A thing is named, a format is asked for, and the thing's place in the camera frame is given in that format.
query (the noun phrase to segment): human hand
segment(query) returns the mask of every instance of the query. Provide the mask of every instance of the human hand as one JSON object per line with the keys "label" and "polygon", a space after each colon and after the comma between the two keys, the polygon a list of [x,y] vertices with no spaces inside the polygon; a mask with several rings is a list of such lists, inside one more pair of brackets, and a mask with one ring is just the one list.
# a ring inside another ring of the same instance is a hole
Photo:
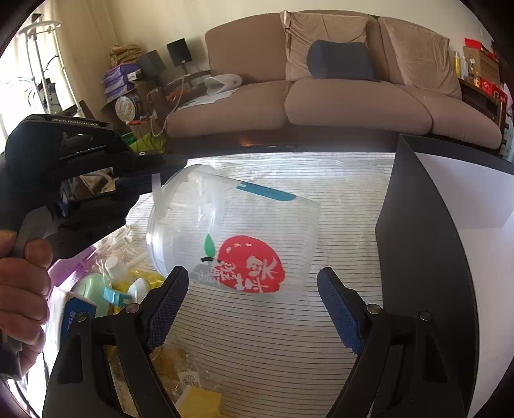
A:
{"label": "human hand", "polygon": [[37,239],[25,246],[25,259],[7,258],[15,242],[15,232],[0,230],[0,329],[23,343],[20,365],[25,374],[45,345],[41,325],[49,317],[51,282],[46,269],[53,255],[48,241]]}

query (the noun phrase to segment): white cap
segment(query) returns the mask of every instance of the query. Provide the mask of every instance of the white cap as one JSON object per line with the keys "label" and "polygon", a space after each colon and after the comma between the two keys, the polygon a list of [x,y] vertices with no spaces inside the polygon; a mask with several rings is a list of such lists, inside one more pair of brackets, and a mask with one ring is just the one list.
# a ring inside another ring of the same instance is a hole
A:
{"label": "white cap", "polygon": [[137,279],[128,289],[128,294],[136,303],[141,303],[148,292],[150,292],[150,285],[143,278]]}
{"label": "white cap", "polygon": [[115,255],[105,261],[105,268],[114,282],[121,282],[129,278],[129,269],[125,263]]}

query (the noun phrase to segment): dark blue pillow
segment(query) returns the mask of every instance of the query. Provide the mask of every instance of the dark blue pillow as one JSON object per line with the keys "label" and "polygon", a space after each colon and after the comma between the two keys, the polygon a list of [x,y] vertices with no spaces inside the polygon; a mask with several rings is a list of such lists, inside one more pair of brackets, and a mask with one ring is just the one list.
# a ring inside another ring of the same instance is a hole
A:
{"label": "dark blue pillow", "polygon": [[313,78],[379,81],[370,52],[362,42],[315,41],[307,54]]}

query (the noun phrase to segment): red box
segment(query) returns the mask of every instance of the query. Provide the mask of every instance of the red box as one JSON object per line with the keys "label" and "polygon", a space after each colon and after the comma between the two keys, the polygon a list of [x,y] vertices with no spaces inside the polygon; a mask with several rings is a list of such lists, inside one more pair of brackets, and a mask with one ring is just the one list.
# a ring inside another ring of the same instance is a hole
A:
{"label": "red box", "polygon": [[495,86],[490,81],[487,81],[485,78],[480,79],[480,88],[489,96],[499,99],[505,104],[507,104],[507,95],[503,92],[503,90]]}
{"label": "red box", "polygon": [[464,38],[464,43],[466,46],[469,46],[470,48],[478,49],[479,51],[482,51],[485,55],[487,55],[491,60],[494,60],[496,62],[498,61],[498,55],[490,52],[482,42],[476,41],[475,39],[469,39]]}

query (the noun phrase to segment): metal screw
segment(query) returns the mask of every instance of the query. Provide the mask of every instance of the metal screw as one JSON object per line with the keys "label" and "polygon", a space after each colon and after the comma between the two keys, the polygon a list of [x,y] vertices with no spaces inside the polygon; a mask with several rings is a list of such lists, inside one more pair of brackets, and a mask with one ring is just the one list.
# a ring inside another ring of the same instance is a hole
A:
{"label": "metal screw", "polygon": [[369,313],[371,313],[372,315],[377,315],[379,314],[381,311],[382,311],[382,308],[378,305],[375,305],[374,303],[370,303],[367,307],[366,307],[367,311]]}
{"label": "metal screw", "polygon": [[432,319],[432,315],[430,315],[430,312],[427,312],[425,310],[422,310],[419,313],[419,317],[423,319],[424,321],[430,321]]}
{"label": "metal screw", "polygon": [[84,322],[87,319],[87,312],[80,312],[77,315],[77,322]]}
{"label": "metal screw", "polygon": [[139,305],[137,303],[131,303],[128,305],[125,310],[127,314],[135,314],[139,310]]}

